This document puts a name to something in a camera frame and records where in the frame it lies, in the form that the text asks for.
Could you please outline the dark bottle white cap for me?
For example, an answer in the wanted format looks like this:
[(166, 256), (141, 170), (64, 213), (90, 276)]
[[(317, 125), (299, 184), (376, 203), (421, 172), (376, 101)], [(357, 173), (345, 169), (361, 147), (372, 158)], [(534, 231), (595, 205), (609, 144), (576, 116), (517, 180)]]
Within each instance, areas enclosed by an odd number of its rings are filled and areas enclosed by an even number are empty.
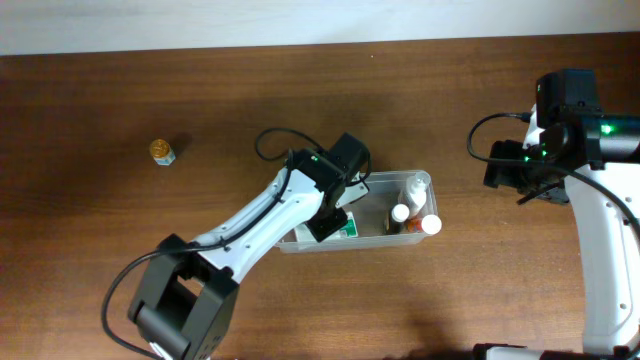
[(405, 221), (409, 218), (410, 209), (404, 204), (396, 204), (387, 213), (385, 233), (394, 235), (401, 232)]

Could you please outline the white squeeze bottle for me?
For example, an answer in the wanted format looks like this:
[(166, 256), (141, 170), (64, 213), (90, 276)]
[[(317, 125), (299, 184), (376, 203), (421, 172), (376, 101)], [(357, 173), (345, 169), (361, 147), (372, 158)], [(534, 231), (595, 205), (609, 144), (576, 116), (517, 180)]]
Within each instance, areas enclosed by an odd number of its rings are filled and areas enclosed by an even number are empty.
[(426, 173), (417, 173), (406, 179), (399, 201), (409, 209), (409, 217), (415, 217), (426, 204), (429, 177)]

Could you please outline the orange tube white cap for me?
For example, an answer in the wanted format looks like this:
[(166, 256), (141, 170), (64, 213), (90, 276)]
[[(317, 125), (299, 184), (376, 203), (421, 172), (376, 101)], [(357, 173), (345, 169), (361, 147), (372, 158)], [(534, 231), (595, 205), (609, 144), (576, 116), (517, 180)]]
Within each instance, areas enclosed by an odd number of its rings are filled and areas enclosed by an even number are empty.
[(425, 215), (422, 218), (414, 218), (406, 223), (408, 232), (424, 233), (429, 236), (438, 234), (442, 226), (442, 220), (435, 214)]

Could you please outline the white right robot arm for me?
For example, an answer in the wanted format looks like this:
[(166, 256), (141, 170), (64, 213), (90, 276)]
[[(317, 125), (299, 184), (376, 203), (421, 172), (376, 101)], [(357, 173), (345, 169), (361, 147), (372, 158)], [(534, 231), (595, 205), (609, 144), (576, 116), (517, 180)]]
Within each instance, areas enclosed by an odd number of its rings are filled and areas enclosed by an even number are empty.
[(518, 113), (523, 142), (497, 141), (484, 183), (571, 206), (586, 291), (583, 359), (639, 356), (639, 120)]

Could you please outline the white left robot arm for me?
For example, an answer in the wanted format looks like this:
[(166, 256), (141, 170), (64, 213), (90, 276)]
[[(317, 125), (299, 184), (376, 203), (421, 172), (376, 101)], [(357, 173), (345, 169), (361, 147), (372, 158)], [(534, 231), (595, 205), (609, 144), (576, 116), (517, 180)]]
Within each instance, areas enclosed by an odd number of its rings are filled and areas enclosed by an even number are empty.
[(152, 359), (207, 359), (228, 331), (240, 282), (287, 233), (306, 227), (323, 242), (347, 224), (343, 207), (368, 192), (365, 150), (288, 153), (268, 188), (219, 227), (186, 242), (177, 235), (144, 256), (129, 320)]

